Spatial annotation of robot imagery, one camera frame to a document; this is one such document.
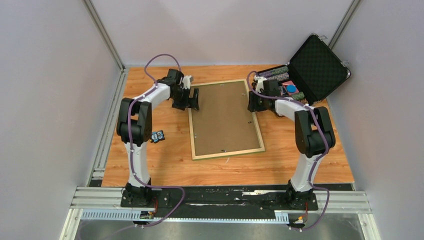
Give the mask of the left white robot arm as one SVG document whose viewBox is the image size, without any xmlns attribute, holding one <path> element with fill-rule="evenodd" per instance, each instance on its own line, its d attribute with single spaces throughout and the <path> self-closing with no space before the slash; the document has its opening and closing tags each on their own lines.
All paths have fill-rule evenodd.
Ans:
<svg viewBox="0 0 424 240">
<path fill-rule="evenodd" d="M 147 91 L 120 102 L 116 133 L 128 155 L 129 178 L 124 197 L 133 198 L 140 206 L 153 201 L 151 177 L 147 167 L 147 146 L 153 133 L 153 110 L 162 102 L 172 100 L 172 108 L 185 110 L 199 107 L 199 89 L 191 88 L 194 78 L 177 69 L 156 80 Z"/>
</svg>

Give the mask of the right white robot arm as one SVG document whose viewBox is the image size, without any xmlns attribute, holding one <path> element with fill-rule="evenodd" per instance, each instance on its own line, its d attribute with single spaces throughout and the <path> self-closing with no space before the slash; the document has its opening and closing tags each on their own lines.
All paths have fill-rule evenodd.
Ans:
<svg viewBox="0 0 424 240">
<path fill-rule="evenodd" d="M 313 190 L 319 189 L 313 184 L 317 169 L 336 143 L 329 110 L 324 106 L 301 103 L 291 97 L 259 93 L 251 83 L 247 86 L 249 111 L 270 110 L 294 122 L 295 144 L 300 155 L 284 198 L 290 208 L 298 209 L 306 199 L 312 198 Z"/>
</svg>

